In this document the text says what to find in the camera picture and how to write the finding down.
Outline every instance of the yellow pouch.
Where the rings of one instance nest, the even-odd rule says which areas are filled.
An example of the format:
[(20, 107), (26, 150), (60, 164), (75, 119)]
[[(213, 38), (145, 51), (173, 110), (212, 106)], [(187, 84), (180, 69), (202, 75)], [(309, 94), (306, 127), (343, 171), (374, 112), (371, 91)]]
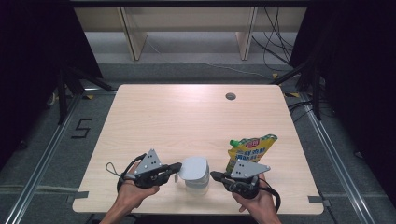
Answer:
[(274, 134), (261, 138), (244, 138), (241, 141), (231, 140), (230, 145), (233, 148), (228, 150), (230, 161), (226, 171), (231, 172), (238, 160), (258, 162), (276, 140), (277, 136)]

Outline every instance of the table top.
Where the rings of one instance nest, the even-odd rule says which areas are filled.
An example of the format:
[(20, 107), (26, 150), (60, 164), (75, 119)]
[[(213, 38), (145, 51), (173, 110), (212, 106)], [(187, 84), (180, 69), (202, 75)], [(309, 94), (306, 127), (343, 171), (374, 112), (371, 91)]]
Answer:
[[(228, 100), (227, 93), (236, 98)], [(224, 172), (230, 140), (275, 134), (278, 139), (262, 157), (269, 165), (269, 184), (282, 199), (279, 214), (321, 214), (321, 203), (308, 196), (318, 191), (280, 88), (276, 85), (122, 85), (107, 115), (91, 161), (78, 191), (88, 198), (75, 199), (76, 212), (104, 213), (117, 197), (117, 171), (137, 156), (155, 148), (164, 164), (191, 156), (207, 158), (210, 171)], [(184, 181), (161, 186), (134, 213), (239, 214), (239, 204), (221, 183), (210, 178), (204, 196), (185, 190)]]

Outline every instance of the floor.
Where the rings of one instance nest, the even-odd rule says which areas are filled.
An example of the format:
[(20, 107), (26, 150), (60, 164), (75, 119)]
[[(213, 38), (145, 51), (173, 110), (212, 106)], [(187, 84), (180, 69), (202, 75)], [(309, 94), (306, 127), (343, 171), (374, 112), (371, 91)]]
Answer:
[[(231, 33), (149, 33), (137, 62), (131, 61), (122, 33), (86, 35), (104, 80), (115, 87), (122, 83), (152, 82), (267, 84), (274, 76), (281, 76), (291, 69), (273, 55), (263, 54), (255, 42), (252, 42), (248, 60), (241, 61), (235, 35)], [(263, 33), (254, 36), (266, 44)], [(293, 44), (296, 34), (282, 36)], [(274, 45), (269, 48), (288, 59), (282, 48)], [(296, 93), (293, 85), (297, 79), (298, 76), (283, 83), (283, 92)], [(1, 171), (0, 221), (6, 223), (8, 215), (15, 214), (16, 210), (21, 214), (15, 216), (18, 217), (16, 223), (90, 223), (93, 217), (100, 219), (103, 216), (79, 214), (72, 209), (73, 198), (114, 99), (114, 93), (95, 91), (97, 87), (90, 83), (85, 83), (85, 87), (93, 91), (87, 93), (89, 97), (69, 100), (72, 116), (62, 127), (57, 123), (57, 100), (49, 96), (49, 105), (53, 103), (53, 106), (43, 112), (26, 139), (28, 148), (15, 152)], [(288, 105), (298, 105), (309, 97), (309, 92), (305, 92), (285, 100)], [(320, 109), (322, 121), (315, 119), (309, 105), (297, 106), (290, 113), (322, 193), (324, 212), (319, 216), (282, 215), (281, 221), (396, 223), (396, 209), (364, 160), (354, 154), (356, 148), (332, 109), (326, 102), (321, 103)], [(81, 124), (89, 125), (89, 137), (72, 138), (81, 134), (76, 127), (81, 119), (87, 118), (92, 120)], [(33, 191), (26, 192), (26, 186), (32, 186)], [(122, 223), (133, 221), (126, 217)]]

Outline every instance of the electrical wire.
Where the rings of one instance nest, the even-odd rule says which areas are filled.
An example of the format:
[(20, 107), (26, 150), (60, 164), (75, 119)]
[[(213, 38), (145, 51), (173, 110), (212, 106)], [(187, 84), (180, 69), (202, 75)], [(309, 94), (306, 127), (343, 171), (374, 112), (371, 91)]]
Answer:
[(279, 7), (275, 7), (275, 10), (276, 10), (276, 20), (275, 20), (275, 22), (273, 22), (273, 21), (271, 20), (270, 15), (268, 14), (267, 8), (264, 7), (264, 11), (265, 11), (265, 14), (267, 15), (268, 21), (271, 23), (271, 27), (273, 28), (270, 37), (267, 37), (267, 36), (266, 36), (267, 39), (268, 39), (267, 45), (269, 44), (269, 40), (271, 40), (272, 35), (275, 33), (275, 34), (277, 35), (277, 37), (278, 37), (278, 39), (279, 39), (281, 45), (282, 45), (282, 50), (283, 50), (283, 52), (284, 52), (284, 54), (285, 54), (285, 57), (286, 57), (287, 61), (289, 61), (289, 60), (290, 60), (290, 59), (289, 59), (290, 55), (289, 55), (289, 53), (285, 50), (286, 47), (285, 47), (285, 45), (283, 44), (283, 38), (282, 38), (282, 36), (280, 35), (280, 32), (279, 32), (279, 31), (280, 31), (280, 28), (279, 28), (279, 19), (278, 19)]
[(312, 109), (309, 109), (309, 110), (305, 111), (299, 118), (295, 119), (295, 120), (293, 121), (293, 123), (297, 122), (299, 119), (301, 119), (303, 116), (305, 116), (306, 114), (308, 114), (310, 111), (312, 111)]
[(278, 59), (279, 59), (280, 61), (282, 61), (283, 63), (285, 63), (285, 64), (288, 64), (288, 63), (289, 63), (288, 61), (284, 60), (284, 59), (281, 58), (279, 55), (277, 55), (276, 53), (274, 53), (273, 51), (269, 50), (268, 48), (266, 48), (265, 46), (263, 46), (261, 43), (259, 43), (259, 41), (258, 41), (254, 36), (252, 36), (251, 38), (252, 38), (262, 49), (268, 51), (270, 54), (274, 55), (276, 58), (278, 58)]
[[(152, 49), (154, 49), (158, 54), (160, 54), (160, 55), (163, 57), (163, 54), (162, 54), (159, 50), (157, 50), (156, 48), (154, 48), (154, 46), (151, 45), (151, 43), (149, 42), (149, 40), (146, 40), (146, 41), (147, 41), (147, 43), (151, 46)], [(164, 57), (163, 57), (163, 60), (166, 61), (167, 63), (185, 63), (185, 64), (192, 64), (192, 63), (186, 63), (186, 62), (170, 62), (170, 61), (166, 60)], [(249, 75), (256, 75), (256, 76), (264, 77), (264, 78), (267, 78), (267, 79), (271, 79), (270, 77), (266, 77), (265, 75), (262, 75), (262, 74), (260, 74), (260, 73), (252, 73), (252, 72), (241, 71), (241, 70), (234, 69), (234, 68), (231, 68), (231, 67), (215, 65), (215, 64), (213, 64), (213, 63), (202, 63), (202, 64), (209, 65), (209, 66), (216, 67), (216, 68), (221, 68), (221, 69), (228, 69), (228, 70), (232, 70), (232, 71), (235, 71), (235, 72), (238, 72), (238, 73), (249, 74)]]

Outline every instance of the hand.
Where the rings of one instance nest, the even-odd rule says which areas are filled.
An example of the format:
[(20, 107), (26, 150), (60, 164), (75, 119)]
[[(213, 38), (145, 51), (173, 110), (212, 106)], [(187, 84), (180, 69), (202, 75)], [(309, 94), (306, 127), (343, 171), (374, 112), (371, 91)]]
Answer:
[[(133, 173), (139, 163), (135, 163), (128, 173)], [(119, 195), (113, 206), (101, 221), (102, 224), (119, 223), (126, 215), (130, 214), (148, 196), (157, 193), (160, 187), (154, 186), (149, 189), (138, 188), (133, 180), (125, 180), (120, 187)]]
[[(265, 180), (264, 174), (259, 174), (259, 178)], [(260, 187), (266, 188), (267, 184), (264, 181), (260, 181)], [(239, 212), (244, 212), (247, 209), (260, 224), (280, 223), (271, 193), (259, 190), (259, 194), (254, 199), (245, 199), (237, 193), (233, 193), (233, 197), (241, 204)]]

